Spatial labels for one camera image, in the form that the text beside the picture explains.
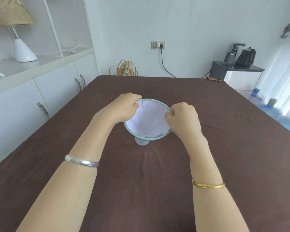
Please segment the brown tablecloth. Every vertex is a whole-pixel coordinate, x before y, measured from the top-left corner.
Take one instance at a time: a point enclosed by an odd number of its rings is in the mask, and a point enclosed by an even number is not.
[[[93,115],[121,93],[196,108],[251,231],[290,231],[290,132],[223,82],[99,76],[0,163],[0,231],[15,231]],[[122,123],[105,145],[81,227],[195,231],[189,157],[170,133],[146,146]]]

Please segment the cabinet handle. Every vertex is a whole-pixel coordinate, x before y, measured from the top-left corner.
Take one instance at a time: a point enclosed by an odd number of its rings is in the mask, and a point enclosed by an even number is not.
[[[82,78],[82,80],[83,80],[83,82],[84,82],[84,88],[86,87],[86,81],[85,81],[85,78],[81,75],[81,74],[79,74],[79,76]]]
[[[37,105],[39,107],[42,107],[43,111],[45,112],[46,116],[47,116],[47,119],[49,120],[50,119],[50,116],[49,116],[49,113],[48,111],[45,109],[45,107],[41,104],[41,103],[37,103]]]
[[[75,81],[77,82],[77,84],[78,84],[78,89],[79,89],[79,91],[81,91],[81,84],[79,83],[79,81],[78,81],[78,79],[76,79],[76,78],[74,78],[75,79]]]

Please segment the person's right hand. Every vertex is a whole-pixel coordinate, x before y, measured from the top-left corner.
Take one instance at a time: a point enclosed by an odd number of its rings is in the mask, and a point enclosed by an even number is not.
[[[182,102],[174,104],[170,109],[174,116],[170,112],[166,112],[165,119],[170,129],[182,141],[202,135],[200,121],[194,106]]]

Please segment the electrical outlet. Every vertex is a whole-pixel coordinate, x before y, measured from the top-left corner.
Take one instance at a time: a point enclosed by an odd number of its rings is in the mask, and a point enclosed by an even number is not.
[[[165,41],[152,41],[151,42],[152,49],[159,49],[160,48],[160,47],[157,47],[157,42],[160,42],[160,44],[163,45],[162,49],[165,49]]]

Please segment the curtain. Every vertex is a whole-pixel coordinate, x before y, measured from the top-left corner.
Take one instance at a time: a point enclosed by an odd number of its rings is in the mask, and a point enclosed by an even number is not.
[[[266,101],[276,98],[276,107],[282,110],[283,115],[290,116],[290,32],[278,51],[263,84],[260,87]]]

